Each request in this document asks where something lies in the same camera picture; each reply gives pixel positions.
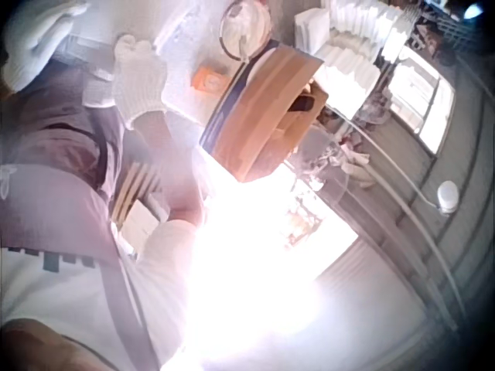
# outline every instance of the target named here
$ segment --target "stacked white cloth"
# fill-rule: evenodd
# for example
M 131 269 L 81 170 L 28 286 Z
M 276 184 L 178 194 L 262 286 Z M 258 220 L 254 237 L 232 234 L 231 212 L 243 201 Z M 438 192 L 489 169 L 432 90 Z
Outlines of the stacked white cloth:
M 330 31 L 328 9 L 309 9 L 295 16 L 295 47 L 311 55 L 316 55 L 328 43 L 342 49 L 351 49 L 371 62 L 380 52 L 380 46 L 350 32 Z
M 294 17 L 295 47 L 314 56 L 329 39 L 328 9 L 309 9 Z
M 330 31 L 328 44 L 342 49 L 351 49 L 371 62 L 376 60 L 380 52 L 380 46 L 369 39 L 355 36 L 350 32 L 339 32 L 336 29 Z
M 417 7 L 409 6 L 392 26 L 381 55 L 388 62 L 395 62 L 402 46 L 409 39 L 420 12 Z
M 368 38 L 379 47 L 383 47 L 402 14 L 400 9 L 377 0 L 323 0 L 322 6 L 330 10 L 332 28 Z
M 351 119 L 363 105 L 380 77 L 380 70 L 351 49 L 328 44 L 316 54 L 324 64 L 315 81 L 329 94 L 327 104 Z

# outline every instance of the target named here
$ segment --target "person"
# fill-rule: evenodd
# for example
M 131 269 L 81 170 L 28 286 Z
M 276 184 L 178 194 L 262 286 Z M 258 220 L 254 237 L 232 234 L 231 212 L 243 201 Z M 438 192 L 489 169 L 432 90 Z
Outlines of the person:
M 3 34 L 5 367 L 156 371 L 183 344 L 188 274 L 203 221 L 190 154 L 165 122 L 166 64 L 148 41 L 130 35 L 116 43 L 111 83 L 52 60 L 87 4 L 42 11 L 32 4 L 16 11 Z M 137 261 L 115 242 L 109 219 L 125 130 L 149 144 L 170 209 Z

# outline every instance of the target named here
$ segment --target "cotton glove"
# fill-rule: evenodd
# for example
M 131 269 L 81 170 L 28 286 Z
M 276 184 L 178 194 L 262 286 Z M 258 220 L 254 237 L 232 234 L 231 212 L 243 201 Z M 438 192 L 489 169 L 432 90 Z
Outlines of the cotton glove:
M 40 2 L 26 2 L 5 27 L 5 50 L 9 58 L 2 67 L 2 79 L 12 92 L 24 89 L 39 75 L 69 34 L 74 17 L 88 8 L 81 0 L 64 2 L 47 10 L 40 5 Z
M 125 126 L 152 111 L 166 112 L 162 92 L 167 79 L 167 66 L 152 49 L 149 41 L 136 42 L 134 36 L 122 36 L 115 46 L 113 95 L 124 118 Z

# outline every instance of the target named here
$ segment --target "white pipe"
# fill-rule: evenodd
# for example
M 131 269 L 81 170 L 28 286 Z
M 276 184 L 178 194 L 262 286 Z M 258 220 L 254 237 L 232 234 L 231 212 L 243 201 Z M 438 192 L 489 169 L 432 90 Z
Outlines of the white pipe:
M 343 114 L 341 114 L 338 110 L 335 108 L 330 108 L 332 111 L 337 113 L 341 118 L 343 118 L 346 123 L 348 123 L 350 126 L 352 126 L 354 129 L 356 129 L 359 134 L 363 135 L 396 169 L 398 172 L 401 173 L 401 175 L 404 177 L 404 179 L 409 183 L 409 185 L 418 193 L 418 195 L 421 197 L 421 199 L 430 205 L 431 207 L 434 207 L 435 209 L 439 209 L 439 207 L 432 203 L 430 200 L 426 198 L 426 196 L 423 194 L 423 192 L 416 186 L 416 184 L 408 177 L 408 175 L 395 163 L 395 161 L 390 157 L 387 152 L 385 152 L 381 147 L 373 140 L 371 137 L 366 134 L 366 132 L 361 129 L 358 125 L 354 124 L 351 120 L 348 120 Z
M 418 230 L 422 233 L 423 237 L 426 239 L 426 242 L 428 243 L 428 245 L 432 249 L 436 258 L 439 260 L 440 266 L 442 267 L 443 271 L 445 272 L 445 275 L 447 276 L 447 280 L 449 281 L 450 286 L 452 287 L 452 291 L 454 292 L 454 296 L 456 297 L 457 303 L 459 304 L 459 308 L 461 310 L 461 313 L 463 314 L 464 317 L 466 317 L 466 309 L 464 307 L 463 299 L 461 298 L 459 289 L 457 287 L 457 283 L 454 280 L 454 277 L 452 276 L 452 272 L 450 271 L 450 268 L 449 268 L 445 258 L 443 257 L 442 252 L 440 251 L 438 246 L 436 246 L 436 243 L 433 240 L 433 238 L 430 236 L 430 233 L 427 231 L 425 226 L 419 221 L 418 217 L 412 212 L 412 210 L 408 206 L 408 204 L 395 192 L 395 190 L 392 188 L 392 186 L 383 177 L 381 177 L 381 175 L 379 175 L 370 165 L 363 165 L 363 167 L 394 198 L 394 200 L 401 206 L 401 208 L 404 210 L 406 215 L 409 216 L 411 221 L 416 225 Z

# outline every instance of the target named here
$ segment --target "sleeve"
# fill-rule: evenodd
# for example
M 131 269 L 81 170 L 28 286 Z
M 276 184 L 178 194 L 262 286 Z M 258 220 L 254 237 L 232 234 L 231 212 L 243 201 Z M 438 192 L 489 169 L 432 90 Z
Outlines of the sleeve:
M 195 239 L 193 224 L 183 220 L 162 223 L 131 269 L 150 338 L 162 364 L 183 344 Z

